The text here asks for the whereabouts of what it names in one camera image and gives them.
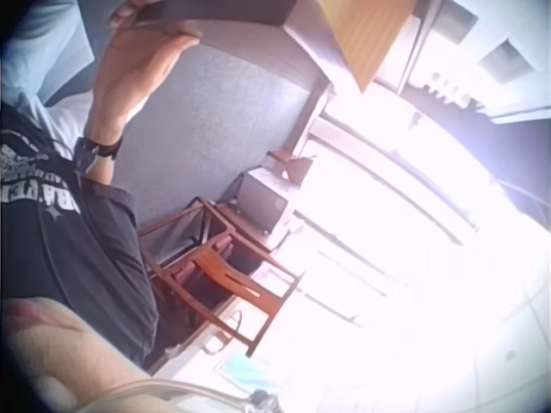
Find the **wooden cabinet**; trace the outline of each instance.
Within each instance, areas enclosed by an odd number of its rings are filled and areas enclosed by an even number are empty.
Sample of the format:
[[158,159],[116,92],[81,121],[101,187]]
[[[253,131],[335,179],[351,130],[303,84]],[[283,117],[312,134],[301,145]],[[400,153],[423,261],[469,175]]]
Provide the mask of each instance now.
[[367,88],[415,0],[169,0],[138,24],[179,22],[201,43],[304,89],[326,81],[339,95]]

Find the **cable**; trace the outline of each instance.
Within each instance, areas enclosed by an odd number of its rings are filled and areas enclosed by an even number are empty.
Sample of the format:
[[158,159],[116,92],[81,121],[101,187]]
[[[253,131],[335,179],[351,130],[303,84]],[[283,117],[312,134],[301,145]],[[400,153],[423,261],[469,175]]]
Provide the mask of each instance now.
[[542,198],[538,197],[537,195],[532,194],[530,191],[527,191],[524,188],[518,187],[515,184],[509,183],[507,181],[501,181],[500,179],[496,179],[496,182],[500,185],[503,185],[504,187],[513,189],[520,194],[523,194],[525,196],[528,196],[530,199],[535,200],[536,202],[539,202],[540,204],[544,205],[545,207],[551,209],[551,204],[543,200]]

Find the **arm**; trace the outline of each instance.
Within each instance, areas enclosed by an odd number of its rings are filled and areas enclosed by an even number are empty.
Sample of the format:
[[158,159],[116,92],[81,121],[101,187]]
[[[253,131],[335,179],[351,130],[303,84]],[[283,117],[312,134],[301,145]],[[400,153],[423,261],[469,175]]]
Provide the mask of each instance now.
[[[84,129],[87,139],[114,145],[122,136],[128,114],[168,77],[180,55],[199,43],[178,27],[129,28],[139,8],[157,0],[130,0],[111,17],[116,32],[103,55],[94,85],[94,103]],[[115,162],[99,157],[88,173],[109,185]]]

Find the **wristwatch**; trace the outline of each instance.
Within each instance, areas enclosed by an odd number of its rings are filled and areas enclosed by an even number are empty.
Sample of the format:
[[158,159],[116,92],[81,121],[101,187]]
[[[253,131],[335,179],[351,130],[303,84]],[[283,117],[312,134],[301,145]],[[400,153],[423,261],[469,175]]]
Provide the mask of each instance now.
[[78,138],[73,156],[76,172],[82,175],[88,174],[96,163],[98,157],[110,157],[115,160],[117,153],[119,153],[119,149],[121,148],[123,137],[124,135],[122,135],[116,143],[109,146],[100,145],[86,137]]

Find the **floor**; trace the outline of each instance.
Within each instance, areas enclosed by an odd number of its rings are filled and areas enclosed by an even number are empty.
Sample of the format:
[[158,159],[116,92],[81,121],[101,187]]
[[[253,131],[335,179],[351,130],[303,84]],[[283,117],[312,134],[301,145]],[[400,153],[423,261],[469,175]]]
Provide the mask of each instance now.
[[[120,2],[79,0],[96,62],[53,97],[90,89],[111,35],[106,21]],[[114,184],[136,199],[138,224],[218,199],[238,174],[286,142],[309,93],[267,71],[206,46],[186,52],[170,77],[127,126]]]

